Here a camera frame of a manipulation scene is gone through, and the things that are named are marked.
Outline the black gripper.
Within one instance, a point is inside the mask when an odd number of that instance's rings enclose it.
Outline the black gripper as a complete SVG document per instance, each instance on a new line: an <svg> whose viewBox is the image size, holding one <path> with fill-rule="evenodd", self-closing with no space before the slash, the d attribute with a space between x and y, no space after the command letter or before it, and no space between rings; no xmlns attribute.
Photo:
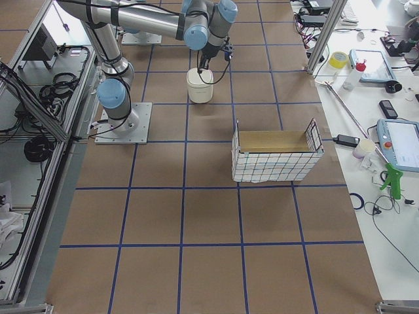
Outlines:
<svg viewBox="0 0 419 314"><path fill-rule="evenodd" d="M201 49L201 57L198 61L197 70L198 73L202 73L204 70L209 69L209 62L212 58L216 57L218 52L224 49L225 44L221 44L219 46L214 46L211 43L207 43L203 49Z"/></svg>

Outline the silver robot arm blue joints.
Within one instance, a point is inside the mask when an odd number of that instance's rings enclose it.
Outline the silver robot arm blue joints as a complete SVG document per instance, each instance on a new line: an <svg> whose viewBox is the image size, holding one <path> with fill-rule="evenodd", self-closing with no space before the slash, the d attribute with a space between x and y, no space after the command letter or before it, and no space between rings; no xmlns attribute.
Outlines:
<svg viewBox="0 0 419 314"><path fill-rule="evenodd" d="M226 61L232 57L228 33L238 15L232 1L184 1L179 12L145 1L60 1L59 6L78 19L94 48L100 65L96 95L98 126L110 119L127 120L132 103L142 103L146 72L157 92L172 99L190 100L187 72L198 66L207 43L225 44ZM124 33L139 31L162 36L161 44L122 45Z"/></svg>

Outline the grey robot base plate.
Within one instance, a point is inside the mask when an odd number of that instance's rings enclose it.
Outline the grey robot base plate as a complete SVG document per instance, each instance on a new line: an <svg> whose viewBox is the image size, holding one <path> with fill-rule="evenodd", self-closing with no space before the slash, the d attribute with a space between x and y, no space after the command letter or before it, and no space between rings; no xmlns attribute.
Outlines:
<svg viewBox="0 0 419 314"><path fill-rule="evenodd" d="M132 103L132 111L122 126L117 127L121 122L110 119L108 122L98 126L99 135L95 136L94 142L97 145L126 145L147 143L149 125L152 113L152 103Z"/></svg>

